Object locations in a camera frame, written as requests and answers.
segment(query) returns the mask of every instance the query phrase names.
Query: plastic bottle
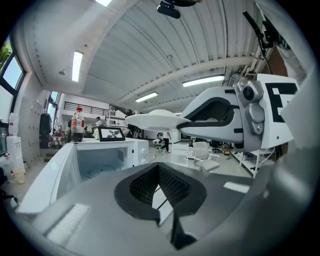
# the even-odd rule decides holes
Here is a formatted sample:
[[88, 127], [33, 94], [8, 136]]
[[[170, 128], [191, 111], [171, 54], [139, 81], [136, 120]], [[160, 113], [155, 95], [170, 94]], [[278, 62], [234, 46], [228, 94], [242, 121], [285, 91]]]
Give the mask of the plastic bottle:
[[14, 170], [13, 170], [13, 165], [11, 163], [10, 160], [10, 155], [9, 154], [5, 154], [4, 155], [5, 158], [5, 162], [4, 162], [4, 174], [6, 175], [6, 178], [8, 179], [8, 182], [13, 184], [15, 183], [15, 174], [14, 174]]
[[11, 113], [9, 117], [9, 136], [18, 136], [19, 116]]
[[71, 141], [78, 143], [84, 139], [85, 119], [82, 115], [82, 108], [78, 107], [71, 119]]

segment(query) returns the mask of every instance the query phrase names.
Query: corrugated ceiling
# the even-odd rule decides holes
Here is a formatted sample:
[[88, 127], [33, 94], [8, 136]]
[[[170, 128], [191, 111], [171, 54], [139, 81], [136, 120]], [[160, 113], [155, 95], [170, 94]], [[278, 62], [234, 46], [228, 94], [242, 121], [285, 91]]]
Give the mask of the corrugated ceiling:
[[[222, 74], [223, 67], [177, 77], [154, 88], [152, 91], [157, 91], [158, 96], [147, 103], [134, 102], [140, 96], [134, 95], [135, 90], [143, 85], [183, 68], [225, 57], [223, 10], [219, 1], [205, 0], [193, 7], [181, 7], [181, 19], [157, 13], [158, 5], [159, 0], [140, 0], [118, 20], [93, 59], [84, 93], [88, 89], [91, 94], [107, 92], [108, 98], [118, 100], [132, 95], [124, 105], [149, 109], [221, 85], [216, 82], [184, 88], [182, 82]], [[252, 55], [258, 43], [242, 12], [248, 11], [261, 24], [256, 4], [252, 0], [223, 0], [223, 5], [227, 21], [227, 57]], [[242, 68], [227, 67], [225, 80]]]

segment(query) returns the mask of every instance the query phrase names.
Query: window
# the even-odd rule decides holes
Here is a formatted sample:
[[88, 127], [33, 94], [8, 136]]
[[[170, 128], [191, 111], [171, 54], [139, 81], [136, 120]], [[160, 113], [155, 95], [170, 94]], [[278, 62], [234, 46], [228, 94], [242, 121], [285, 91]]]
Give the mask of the window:
[[48, 104], [47, 113], [51, 117], [51, 121], [52, 121], [52, 130], [51, 130], [51, 132], [52, 133], [54, 132], [59, 98], [60, 98], [60, 93], [58, 93], [56, 91], [52, 91], [51, 95], [49, 97], [49, 104]]
[[25, 75], [12, 42], [7, 38], [0, 48], [0, 155], [7, 151], [9, 116], [14, 111], [18, 90]]
[[8, 82], [8, 84], [13, 89], [16, 89], [22, 74], [23, 74], [23, 71], [20, 65], [18, 64], [16, 57], [14, 56], [6, 68], [3, 78]]

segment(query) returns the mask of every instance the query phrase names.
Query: camera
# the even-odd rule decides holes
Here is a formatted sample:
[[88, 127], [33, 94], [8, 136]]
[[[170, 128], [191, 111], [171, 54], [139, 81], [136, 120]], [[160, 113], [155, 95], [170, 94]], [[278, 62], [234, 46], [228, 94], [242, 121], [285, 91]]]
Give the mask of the camera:
[[167, 15], [175, 19], [180, 19], [181, 14], [175, 6], [190, 7], [194, 6], [195, 4], [195, 1], [165, 0], [160, 2], [159, 6], [157, 7], [157, 11], [160, 14]]

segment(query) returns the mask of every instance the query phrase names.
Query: fluorescent light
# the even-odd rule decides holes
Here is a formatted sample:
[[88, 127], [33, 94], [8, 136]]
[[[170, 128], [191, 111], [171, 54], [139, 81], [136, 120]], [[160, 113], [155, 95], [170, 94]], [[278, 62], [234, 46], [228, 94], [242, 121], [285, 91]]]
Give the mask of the fluorescent light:
[[195, 85], [200, 85], [204, 83], [222, 81], [224, 79], [225, 79], [225, 75], [221, 74], [221, 75], [208, 76], [208, 77], [204, 77], [204, 78], [200, 78], [200, 79], [196, 79], [188, 82], [183, 82], [182, 85], [184, 87], [188, 87], [188, 86], [195, 86]]
[[108, 4], [110, 4], [110, 2], [112, 0], [95, 0], [97, 3], [102, 4], [103, 6], [107, 7]]
[[79, 81], [79, 73], [80, 73], [80, 66], [81, 60], [83, 57], [83, 53], [79, 51], [75, 51], [73, 55], [73, 65], [72, 65], [72, 81], [78, 82]]
[[142, 98], [137, 98], [135, 101], [136, 101], [136, 102], [143, 102], [143, 101], [145, 101], [145, 100], [147, 100], [147, 99], [150, 99], [150, 98], [152, 98], [152, 97], [155, 97], [155, 96], [158, 96], [158, 93], [153, 92], [153, 93], [150, 93], [150, 94], [148, 94], [148, 95], [146, 95], [146, 96], [143, 96]]

